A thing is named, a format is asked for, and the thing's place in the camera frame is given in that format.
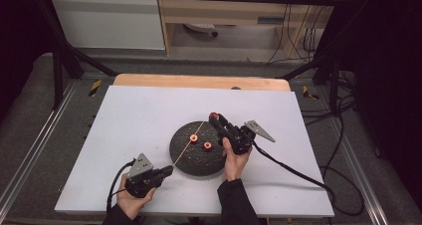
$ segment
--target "human hand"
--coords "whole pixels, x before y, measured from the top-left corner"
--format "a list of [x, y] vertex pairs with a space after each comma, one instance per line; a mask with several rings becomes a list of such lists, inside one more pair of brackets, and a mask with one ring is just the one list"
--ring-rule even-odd
[[124, 190], [124, 185], [126, 184], [127, 174], [123, 174], [121, 176], [120, 187], [118, 191], [123, 190], [122, 192], [117, 194], [117, 205], [121, 208], [121, 210], [133, 220], [139, 210], [149, 201], [152, 200], [152, 196], [156, 188], [152, 188], [149, 192], [145, 195], [144, 198], [136, 198], [130, 195], [126, 190]]
[[226, 137], [223, 138], [223, 146], [223, 155], [227, 155], [226, 164], [224, 165], [225, 171], [223, 174], [223, 181], [226, 179], [232, 181], [237, 178], [240, 178], [242, 175], [243, 168], [245, 167], [246, 162], [248, 162], [249, 155], [252, 152], [252, 147], [249, 148], [248, 152], [241, 155], [237, 155], [233, 152], [232, 144], [230, 143], [230, 140]]

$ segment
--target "round black platform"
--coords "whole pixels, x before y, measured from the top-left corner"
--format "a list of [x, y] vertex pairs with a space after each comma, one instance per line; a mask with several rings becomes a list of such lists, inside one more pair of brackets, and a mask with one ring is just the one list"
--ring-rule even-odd
[[[170, 156], [173, 162], [181, 154], [189, 142], [189, 136], [195, 133], [201, 122], [186, 124], [174, 134], [170, 142]], [[223, 146], [218, 144], [217, 131], [209, 122], [204, 122], [196, 134], [197, 143], [189, 144], [176, 163], [176, 167], [193, 176], [207, 176], [220, 171], [224, 167], [225, 157], [223, 157]], [[202, 148], [204, 142], [210, 142], [213, 149], [204, 151]]]

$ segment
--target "sleeve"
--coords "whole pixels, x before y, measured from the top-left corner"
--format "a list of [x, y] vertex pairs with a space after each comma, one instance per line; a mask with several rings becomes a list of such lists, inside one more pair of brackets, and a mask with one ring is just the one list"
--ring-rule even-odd
[[260, 225], [241, 179], [224, 181], [217, 192], [222, 225]]
[[105, 218], [103, 225], [136, 225], [129, 217], [116, 205], [111, 209], [111, 213]]

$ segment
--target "gray bracket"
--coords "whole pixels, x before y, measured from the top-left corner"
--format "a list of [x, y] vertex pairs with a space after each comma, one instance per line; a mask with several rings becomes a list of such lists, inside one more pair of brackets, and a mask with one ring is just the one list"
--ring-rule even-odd
[[258, 134], [271, 142], [276, 142], [262, 127], [260, 127], [254, 120], [245, 122], [245, 126], [255, 134]]
[[127, 179], [132, 179], [135, 176], [142, 174], [146, 171], [153, 169], [154, 166], [152, 163], [146, 158], [146, 156], [141, 153], [137, 158], [136, 162], [131, 167], [129, 173], [127, 174]]

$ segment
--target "white table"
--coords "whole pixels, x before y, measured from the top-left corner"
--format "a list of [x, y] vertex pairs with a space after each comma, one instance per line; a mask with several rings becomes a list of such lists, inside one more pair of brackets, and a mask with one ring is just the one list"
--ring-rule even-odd
[[[217, 112], [232, 124], [255, 119], [272, 137], [256, 143], [274, 158], [322, 181], [294, 93], [112, 86], [56, 205], [70, 214], [104, 213], [117, 171], [143, 152], [156, 168], [172, 164], [169, 143], [183, 125]], [[333, 216], [326, 192], [253, 151], [243, 172], [260, 217]], [[193, 177], [175, 168], [144, 215], [217, 215], [221, 172]]]

